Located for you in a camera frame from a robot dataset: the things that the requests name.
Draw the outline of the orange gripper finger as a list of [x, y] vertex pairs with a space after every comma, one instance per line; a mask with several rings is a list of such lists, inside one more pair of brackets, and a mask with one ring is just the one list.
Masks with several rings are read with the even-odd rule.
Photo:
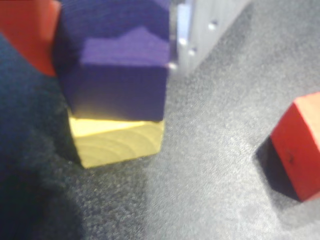
[[58, 0], [2, 0], [0, 32], [29, 64], [55, 76], [52, 47], [62, 5]]

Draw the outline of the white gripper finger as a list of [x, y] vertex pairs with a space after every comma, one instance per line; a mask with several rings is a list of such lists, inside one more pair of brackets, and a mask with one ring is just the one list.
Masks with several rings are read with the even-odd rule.
[[192, 73], [249, 0], [183, 0], [171, 6], [171, 72]]

